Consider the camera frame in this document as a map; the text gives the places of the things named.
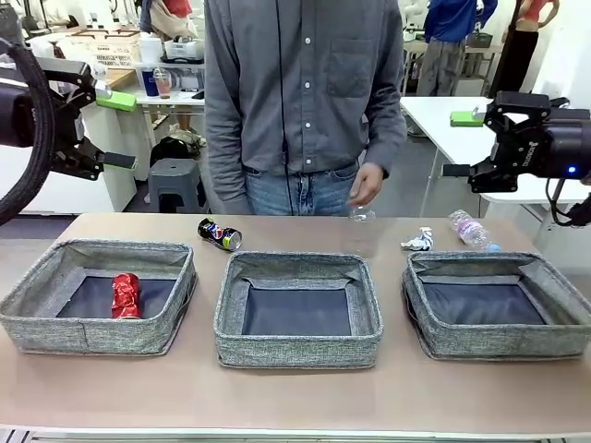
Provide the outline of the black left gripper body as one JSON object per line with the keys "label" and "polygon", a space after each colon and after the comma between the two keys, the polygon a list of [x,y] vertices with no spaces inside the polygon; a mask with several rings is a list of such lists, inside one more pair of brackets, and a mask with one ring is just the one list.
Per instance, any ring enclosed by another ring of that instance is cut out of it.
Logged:
{"label": "black left gripper body", "polygon": [[[52,92],[55,140],[60,143],[80,144],[84,125],[80,110],[65,97]],[[21,84],[1,83],[1,144],[28,148],[35,137],[35,112],[29,89]]]}

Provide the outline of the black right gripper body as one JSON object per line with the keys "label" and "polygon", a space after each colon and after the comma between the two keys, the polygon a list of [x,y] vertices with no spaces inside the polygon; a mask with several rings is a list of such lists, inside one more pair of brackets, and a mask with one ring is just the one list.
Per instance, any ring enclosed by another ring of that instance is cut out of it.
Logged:
{"label": "black right gripper body", "polygon": [[552,109],[520,123],[495,112],[490,129],[496,134],[490,162],[497,173],[555,179],[584,179],[590,174],[587,110]]}

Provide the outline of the person's left hand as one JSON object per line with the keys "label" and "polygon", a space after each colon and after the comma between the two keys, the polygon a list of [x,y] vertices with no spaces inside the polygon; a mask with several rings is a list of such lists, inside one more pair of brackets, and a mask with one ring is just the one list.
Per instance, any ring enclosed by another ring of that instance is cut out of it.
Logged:
{"label": "person's left hand", "polygon": [[381,191],[384,170],[373,162],[364,163],[356,174],[349,194],[348,204],[366,206]]}

